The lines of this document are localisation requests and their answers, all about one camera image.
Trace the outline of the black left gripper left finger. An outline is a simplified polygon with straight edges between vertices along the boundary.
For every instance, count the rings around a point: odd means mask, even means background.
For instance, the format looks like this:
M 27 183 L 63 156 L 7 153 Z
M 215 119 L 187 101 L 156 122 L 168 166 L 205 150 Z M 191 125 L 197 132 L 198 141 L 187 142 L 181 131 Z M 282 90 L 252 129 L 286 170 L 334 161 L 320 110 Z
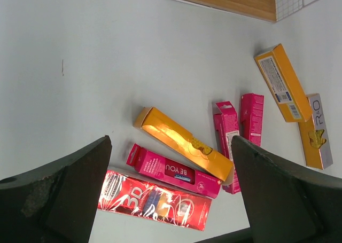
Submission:
M 111 157 L 104 136 L 1 180 L 1 242 L 88 242 Z

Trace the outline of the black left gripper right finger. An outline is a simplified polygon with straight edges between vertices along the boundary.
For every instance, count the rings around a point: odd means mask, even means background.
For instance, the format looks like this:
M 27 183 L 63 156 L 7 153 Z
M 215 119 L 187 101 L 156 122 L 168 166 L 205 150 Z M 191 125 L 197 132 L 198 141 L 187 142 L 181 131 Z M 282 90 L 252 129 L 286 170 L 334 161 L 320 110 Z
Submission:
M 341 179 L 235 136 L 235 170 L 254 242 L 341 242 Z

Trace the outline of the red 3D toothpaste box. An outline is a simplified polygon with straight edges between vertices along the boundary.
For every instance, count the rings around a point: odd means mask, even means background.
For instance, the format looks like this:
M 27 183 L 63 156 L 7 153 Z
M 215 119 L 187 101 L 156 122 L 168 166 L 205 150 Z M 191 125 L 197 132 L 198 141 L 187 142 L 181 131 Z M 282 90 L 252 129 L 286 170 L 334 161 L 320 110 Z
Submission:
M 211 204 L 207 197 L 108 170 L 97 208 L 204 231 Z

